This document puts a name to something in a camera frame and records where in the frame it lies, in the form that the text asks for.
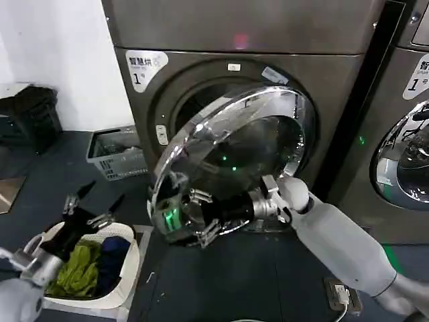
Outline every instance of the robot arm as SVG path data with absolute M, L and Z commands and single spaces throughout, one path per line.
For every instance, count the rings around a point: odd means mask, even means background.
M 78 206 L 79 200 L 94 184 L 92 182 L 82 187 L 75 195 L 67 198 L 63 212 L 64 225 L 51 240 L 41 243 L 39 247 L 27 246 L 15 253 L 0 248 L 0 258 L 7 258 L 21 272 L 20 278 L 0 282 L 0 320 L 35 321 L 42 310 L 45 289 L 57 277 L 81 237 L 96 233 L 113 222 L 112 213 L 123 197 L 107 213 L 98 217 Z
M 389 311 L 400 315 L 420 311 L 429 317 L 427 284 L 398 274 L 375 239 L 338 208 L 309 193 L 300 179 L 281 178 L 277 184 L 274 202 L 281 209 L 280 197 L 290 205 L 290 214 L 280 216 L 339 280 L 374 297 Z

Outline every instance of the laundry basket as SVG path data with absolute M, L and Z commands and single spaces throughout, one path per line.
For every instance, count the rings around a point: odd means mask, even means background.
M 35 236 L 26 247 L 30 247 L 30 244 L 35 240 L 37 240 L 38 245 L 40 245 L 42 242 L 52 239 L 63 225 L 64 222 L 58 223 L 47 232 Z M 80 307 L 83 309 L 113 309 L 121 306 L 125 300 L 127 300 L 131 289 L 133 288 L 133 284 L 137 278 L 137 270 L 139 268 L 140 253 L 139 246 L 135 240 L 134 231 L 130 226 L 122 223 L 112 223 L 110 226 L 101 229 L 94 235 L 84 235 L 82 239 L 91 240 L 101 244 L 105 238 L 112 236 L 120 236 L 126 239 L 129 241 L 130 246 L 122 265 L 119 282 L 109 294 L 96 299 L 59 299 L 49 296 L 46 296 L 45 299 L 61 305 Z

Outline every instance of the robotic hand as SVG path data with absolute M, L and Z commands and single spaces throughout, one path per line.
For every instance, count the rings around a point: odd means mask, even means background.
M 92 182 L 75 195 L 67 197 L 63 212 L 64 225 L 51 240 L 41 244 L 40 240 L 34 240 L 14 254 L 0 248 L 0 258 L 7 258 L 16 270 L 21 271 L 20 278 L 0 282 L 2 321 L 35 321 L 42 310 L 45 289 L 57 277 L 63 263 L 69 260 L 70 253 L 81 237 L 96 233 L 114 221 L 112 213 L 123 197 L 107 213 L 97 217 L 79 207 L 79 201 L 94 184 Z
M 381 245 L 343 212 L 323 203 L 298 178 L 264 176 L 260 189 L 226 201 L 192 191 L 210 225 L 198 236 L 206 247 L 219 222 L 277 219 L 291 225 L 300 241 L 345 285 L 361 290 L 400 315 L 429 317 L 429 285 L 398 274 Z

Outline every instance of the green towel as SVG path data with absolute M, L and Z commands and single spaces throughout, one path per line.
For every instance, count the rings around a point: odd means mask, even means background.
M 97 258 L 100 252 L 100 244 L 81 240 L 71 253 L 69 261 L 61 267 L 57 279 L 46 290 L 46 294 L 55 297 L 91 297 L 99 276 Z

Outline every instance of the label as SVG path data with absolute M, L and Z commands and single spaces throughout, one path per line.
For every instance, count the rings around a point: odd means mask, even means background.
M 408 101 L 426 89 L 429 89 L 429 54 L 424 55 L 417 63 L 402 97 Z
M 241 70 L 241 64 L 228 64 L 228 70 L 230 72 L 239 72 Z
M 143 93 L 152 78 L 168 63 L 165 52 L 152 50 L 127 50 L 125 58 L 131 82 L 138 93 Z
M 289 81 L 285 76 L 270 67 L 265 67 L 261 75 L 273 83 L 286 85 Z
M 162 146 L 168 145 L 168 137 L 167 137 L 167 128 L 165 125 L 157 125 L 156 128 L 156 137 L 158 138 L 158 142 Z

